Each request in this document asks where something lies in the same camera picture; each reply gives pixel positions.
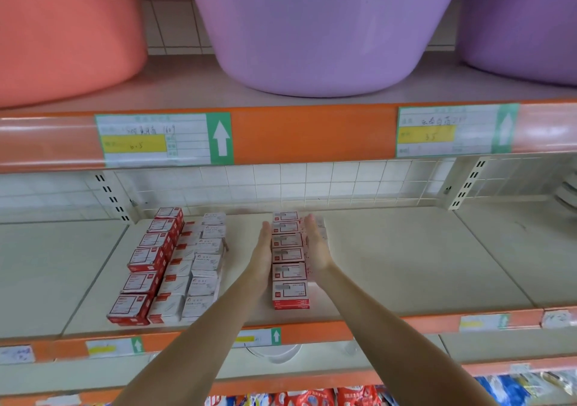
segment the green arrow label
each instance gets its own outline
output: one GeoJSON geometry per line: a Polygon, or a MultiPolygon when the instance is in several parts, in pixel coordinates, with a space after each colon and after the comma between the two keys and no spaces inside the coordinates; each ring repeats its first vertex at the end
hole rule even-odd
{"type": "Polygon", "coordinates": [[[495,133],[491,143],[491,153],[509,154],[511,152],[519,106],[520,104],[518,103],[502,103],[499,107],[495,122],[495,133]]]}
{"type": "Polygon", "coordinates": [[[270,342],[272,342],[272,345],[280,345],[281,344],[280,327],[275,327],[273,329],[270,329],[270,342]]]}
{"type": "Polygon", "coordinates": [[[211,150],[211,164],[233,165],[233,130],[230,113],[206,113],[208,144],[211,150]]]}
{"type": "Polygon", "coordinates": [[[142,338],[140,336],[130,338],[130,342],[132,343],[134,354],[144,353],[144,345],[142,344],[142,338]]]}

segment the right hand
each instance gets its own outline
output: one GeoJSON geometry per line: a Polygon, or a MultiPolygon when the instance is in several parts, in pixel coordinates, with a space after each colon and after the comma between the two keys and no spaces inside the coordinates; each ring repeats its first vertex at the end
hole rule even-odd
{"type": "Polygon", "coordinates": [[[312,214],[305,217],[305,229],[307,230],[310,268],[313,274],[320,274],[333,265],[331,252],[328,249],[327,241],[321,237],[317,222],[312,214]]]}

